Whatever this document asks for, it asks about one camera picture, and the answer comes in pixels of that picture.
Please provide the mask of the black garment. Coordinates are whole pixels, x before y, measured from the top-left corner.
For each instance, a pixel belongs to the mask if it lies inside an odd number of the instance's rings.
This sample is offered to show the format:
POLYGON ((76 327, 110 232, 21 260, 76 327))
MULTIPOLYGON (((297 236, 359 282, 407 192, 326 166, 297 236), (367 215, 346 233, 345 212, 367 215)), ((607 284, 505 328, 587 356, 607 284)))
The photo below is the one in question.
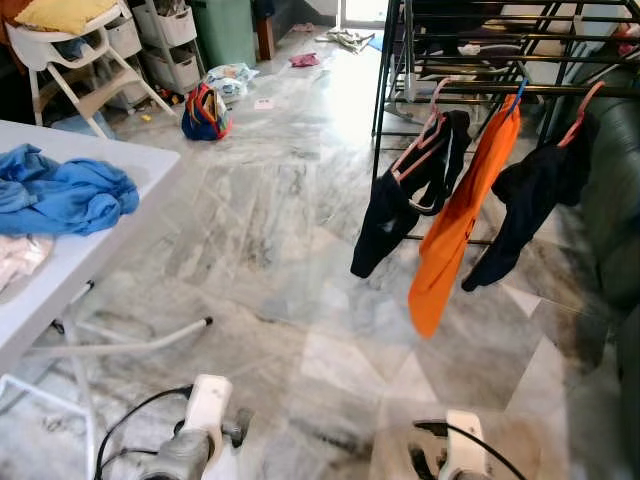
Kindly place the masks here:
POLYGON ((429 154, 422 156, 402 183, 385 172, 372 183, 364 223, 353 250, 349 273, 367 278, 379 262, 411 232, 422 216, 435 216, 453 195, 454 186, 465 169, 467 147, 472 143, 467 111, 443 113, 439 136, 430 143, 429 154))

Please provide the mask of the blue plastic hanger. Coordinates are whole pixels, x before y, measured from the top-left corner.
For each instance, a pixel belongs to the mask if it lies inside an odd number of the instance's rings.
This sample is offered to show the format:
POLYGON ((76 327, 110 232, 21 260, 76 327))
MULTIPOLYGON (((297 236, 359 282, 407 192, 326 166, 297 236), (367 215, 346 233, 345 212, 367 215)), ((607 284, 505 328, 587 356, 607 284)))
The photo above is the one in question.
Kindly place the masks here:
POLYGON ((516 91, 506 97, 506 104, 504 104, 502 108, 504 114, 509 116, 517 113, 518 106, 521 104, 522 96, 524 96, 527 86, 529 86, 529 77, 522 77, 516 87, 516 91))

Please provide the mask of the salmon pink plastic hanger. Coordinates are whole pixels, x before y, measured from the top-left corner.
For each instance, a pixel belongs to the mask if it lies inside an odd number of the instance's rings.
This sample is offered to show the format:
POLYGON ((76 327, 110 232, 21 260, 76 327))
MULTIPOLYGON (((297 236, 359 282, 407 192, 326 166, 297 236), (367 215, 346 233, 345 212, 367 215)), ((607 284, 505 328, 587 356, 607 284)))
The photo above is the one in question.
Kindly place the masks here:
POLYGON ((590 101, 593 100, 596 92, 602 90, 604 86, 605 82, 603 81, 603 79, 602 81, 596 81, 593 86, 591 86, 590 90, 585 93, 585 96, 582 97, 582 101, 579 104, 579 110, 577 110, 576 118, 575 120, 573 120, 570 128, 568 128, 567 131, 564 132, 564 136, 561 138, 561 141, 557 143, 558 148, 567 148, 571 145, 573 140, 575 140, 577 133, 579 133, 582 122, 584 122, 586 108, 588 108, 588 105, 590 104, 590 101))

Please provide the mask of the orange garment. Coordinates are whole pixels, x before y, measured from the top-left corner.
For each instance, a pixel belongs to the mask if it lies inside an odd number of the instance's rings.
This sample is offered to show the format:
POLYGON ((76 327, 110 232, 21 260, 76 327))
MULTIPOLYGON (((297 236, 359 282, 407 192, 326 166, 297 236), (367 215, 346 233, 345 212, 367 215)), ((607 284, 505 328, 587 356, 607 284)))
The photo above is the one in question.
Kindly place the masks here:
POLYGON ((477 215, 521 131, 520 108, 507 116, 504 104, 481 133, 470 168, 420 242, 419 270, 407 301, 411 323, 421 338, 430 338, 442 320, 477 215))

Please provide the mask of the cream white garment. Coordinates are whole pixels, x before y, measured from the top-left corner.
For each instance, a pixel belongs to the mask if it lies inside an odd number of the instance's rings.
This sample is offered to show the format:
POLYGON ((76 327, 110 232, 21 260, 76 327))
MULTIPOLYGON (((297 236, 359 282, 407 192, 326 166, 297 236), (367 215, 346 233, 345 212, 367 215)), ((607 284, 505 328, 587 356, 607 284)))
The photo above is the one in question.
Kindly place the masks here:
POLYGON ((42 234, 0 234, 0 294, 13 291, 49 259, 55 239, 42 234))

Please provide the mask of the dark navy garment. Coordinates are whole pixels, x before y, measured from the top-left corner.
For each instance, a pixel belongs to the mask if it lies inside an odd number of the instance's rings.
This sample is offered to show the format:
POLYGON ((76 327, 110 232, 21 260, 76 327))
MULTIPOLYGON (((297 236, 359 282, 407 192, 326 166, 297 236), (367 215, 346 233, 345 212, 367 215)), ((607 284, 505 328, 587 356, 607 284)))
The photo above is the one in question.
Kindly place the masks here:
POLYGON ((499 282, 511 273, 526 244, 558 205, 580 204, 591 172, 590 154, 600 122, 591 113, 571 129, 570 140, 545 143, 495 179, 492 192, 506 216, 492 244, 462 280, 463 291, 499 282))

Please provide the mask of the white folding table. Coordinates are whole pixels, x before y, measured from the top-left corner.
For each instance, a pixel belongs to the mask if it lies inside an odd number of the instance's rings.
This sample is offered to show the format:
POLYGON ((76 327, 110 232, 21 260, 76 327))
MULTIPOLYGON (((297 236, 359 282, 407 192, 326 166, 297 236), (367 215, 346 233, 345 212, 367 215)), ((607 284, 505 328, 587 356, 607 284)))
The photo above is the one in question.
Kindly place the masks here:
POLYGON ((0 397, 18 390, 81 416, 84 480, 99 480, 106 445, 84 361, 155 351, 212 325, 201 317, 148 340, 83 344, 82 324, 64 314, 132 234, 154 223, 179 166, 179 154, 164 148, 0 120, 0 233, 56 233, 35 271, 0 293, 0 397), (79 399, 14 378, 22 358, 67 358, 79 399))

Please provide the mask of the light blue garment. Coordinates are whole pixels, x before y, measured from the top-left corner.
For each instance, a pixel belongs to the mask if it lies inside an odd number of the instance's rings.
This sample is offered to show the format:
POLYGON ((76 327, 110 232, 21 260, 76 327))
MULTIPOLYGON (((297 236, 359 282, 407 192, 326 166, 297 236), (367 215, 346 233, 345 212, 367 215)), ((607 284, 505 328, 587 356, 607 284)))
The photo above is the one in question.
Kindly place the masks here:
POLYGON ((136 183, 105 161, 59 163, 31 143, 0 154, 0 234, 90 236, 138 206, 136 183))

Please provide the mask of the colourful blue red backpack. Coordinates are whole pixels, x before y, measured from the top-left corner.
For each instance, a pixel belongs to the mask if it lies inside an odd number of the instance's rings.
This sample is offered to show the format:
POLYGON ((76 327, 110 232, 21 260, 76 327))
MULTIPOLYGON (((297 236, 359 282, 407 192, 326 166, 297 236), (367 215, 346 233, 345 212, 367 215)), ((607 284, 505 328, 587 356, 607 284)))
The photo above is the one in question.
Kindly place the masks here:
POLYGON ((219 141, 230 133, 230 116, 219 92, 209 84, 197 84, 186 96, 180 129, 187 140, 219 141))

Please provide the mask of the dark green sofa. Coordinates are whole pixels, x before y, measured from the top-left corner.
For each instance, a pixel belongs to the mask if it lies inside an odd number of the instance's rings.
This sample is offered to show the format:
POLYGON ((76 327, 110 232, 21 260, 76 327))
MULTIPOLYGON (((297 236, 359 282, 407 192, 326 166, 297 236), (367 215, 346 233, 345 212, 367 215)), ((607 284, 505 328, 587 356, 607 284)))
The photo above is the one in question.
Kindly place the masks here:
POLYGON ((571 256, 582 315, 571 353, 582 378, 567 398, 568 480, 640 479, 640 102, 596 97, 571 256))

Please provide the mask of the white plastic bag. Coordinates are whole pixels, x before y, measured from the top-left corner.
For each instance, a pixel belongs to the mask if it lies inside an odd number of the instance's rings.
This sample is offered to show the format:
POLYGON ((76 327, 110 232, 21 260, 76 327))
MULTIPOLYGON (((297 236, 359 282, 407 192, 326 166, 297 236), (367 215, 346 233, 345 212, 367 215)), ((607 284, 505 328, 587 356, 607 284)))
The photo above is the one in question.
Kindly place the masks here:
POLYGON ((237 102, 250 93, 251 82, 257 76, 259 70, 244 63, 219 65, 206 73, 204 83, 218 93, 220 100, 237 102))

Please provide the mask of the black metal drying rack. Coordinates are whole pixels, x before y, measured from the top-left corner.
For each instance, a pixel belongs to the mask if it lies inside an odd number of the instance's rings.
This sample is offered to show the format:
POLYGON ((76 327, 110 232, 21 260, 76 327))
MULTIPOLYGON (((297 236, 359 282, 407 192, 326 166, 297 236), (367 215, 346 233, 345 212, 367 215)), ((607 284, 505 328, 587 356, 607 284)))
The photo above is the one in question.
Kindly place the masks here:
POLYGON ((621 179, 639 142, 639 1, 384 1, 370 183, 436 113, 468 108, 480 131, 513 96, 539 143, 590 116, 596 178, 621 179))

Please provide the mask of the green bin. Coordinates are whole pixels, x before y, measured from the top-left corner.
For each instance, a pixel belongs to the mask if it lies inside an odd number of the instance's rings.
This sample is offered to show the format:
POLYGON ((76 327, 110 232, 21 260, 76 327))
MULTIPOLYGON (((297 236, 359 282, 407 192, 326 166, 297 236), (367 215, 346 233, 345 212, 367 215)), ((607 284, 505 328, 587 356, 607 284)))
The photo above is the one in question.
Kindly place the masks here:
POLYGON ((206 68, 257 63, 252 1, 187 0, 206 68))

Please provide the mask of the white high chair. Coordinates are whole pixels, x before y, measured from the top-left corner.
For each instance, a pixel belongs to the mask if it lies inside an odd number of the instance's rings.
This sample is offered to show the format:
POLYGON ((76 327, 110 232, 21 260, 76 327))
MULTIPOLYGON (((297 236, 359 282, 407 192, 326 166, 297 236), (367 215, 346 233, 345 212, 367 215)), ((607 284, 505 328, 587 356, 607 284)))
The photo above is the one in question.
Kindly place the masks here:
POLYGON ((102 140, 109 136, 102 125, 96 122, 95 115, 100 113, 109 100, 114 99, 129 86, 142 88, 164 113, 173 116, 178 122, 180 115, 175 113, 169 101, 150 87, 146 79, 111 44, 108 24, 120 17, 131 17, 125 0, 114 0, 113 5, 91 19, 79 18, 79 31, 74 33, 51 27, 33 29, 22 23, 14 24, 0 20, 0 26, 5 29, 9 45, 12 46, 20 64, 27 69, 36 125, 44 124, 44 109, 52 100, 45 95, 47 88, 38 82, 38 74, 42 72, 50 74, 56 83, 56 90, 68 97, 79 118, 102 140), (111 61, 116 65, 116 69, 102 86, 96 84, 96 78, 92 73, 88 73, 92 90, 78 95, 70 87, 68 77, 86 67, 93 67, 99 60, 111 61))

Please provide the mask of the yellow cushion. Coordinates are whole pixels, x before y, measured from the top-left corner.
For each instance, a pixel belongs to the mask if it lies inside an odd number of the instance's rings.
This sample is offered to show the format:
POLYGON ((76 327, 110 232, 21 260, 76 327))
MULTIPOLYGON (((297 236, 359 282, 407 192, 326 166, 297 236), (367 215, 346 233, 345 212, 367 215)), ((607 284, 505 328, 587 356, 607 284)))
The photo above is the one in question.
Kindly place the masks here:
POLYGON ((0 0, 0 17, 10 26, 81 35, 116 0, 0 0))

